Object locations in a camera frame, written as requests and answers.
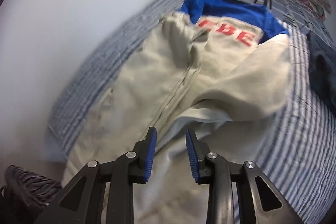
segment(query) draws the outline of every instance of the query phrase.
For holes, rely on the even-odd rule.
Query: bed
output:
[[[123,24],[84,62],[55,103],[49,121],[49,129],[65,155],[69,154],[90,108],[116,79],[122,64],[159,18],[178,9],[182,2],[156,0]],[[310,88],[309,52],[304,34],[311,26],[306,23],[311,22],[314,32],[329,46],[335,46],[322,20],[303,6],[291,0],[273,0],[272,12],[291,35],[294,84],[286,106],[275,115],[269,137],[254,161],[305,223],[319,223],[336,198],[336,120]]]

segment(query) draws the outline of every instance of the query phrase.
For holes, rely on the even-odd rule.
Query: blue fabric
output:
[[[310,86],[336,115],[336,51],[318,35],[307,35]]]
[[[288,34],[264,5],[252,5],[238,0],[185,0],[180,11],[189,14],[193,24],[196,24],[201,15],[205,15],[232,17],[257,26],[264,31],[259,43],[281,33]]]

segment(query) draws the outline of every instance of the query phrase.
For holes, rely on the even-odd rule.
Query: blue and white striped sheet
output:
[[[178,9],[182,2],[157,0],[121,26],[85,61],[56,102],[50,118],[49,128],[66,155],[80,133],[90,107],[118,76],[122,64],[141,45],[159,18]],[[274,14],[281,19],[278,12]],[[334,47],[330,36],[322,30],[323,23],[316,20],[316,24],[315,32],[319,31],[326,43]],[[293,91],[285,108],[275,116],[255,162],[303,221],[317,224],[336,198],[336,120],[310,89],[306,36],[291,25],[283,25],[291,35]]]

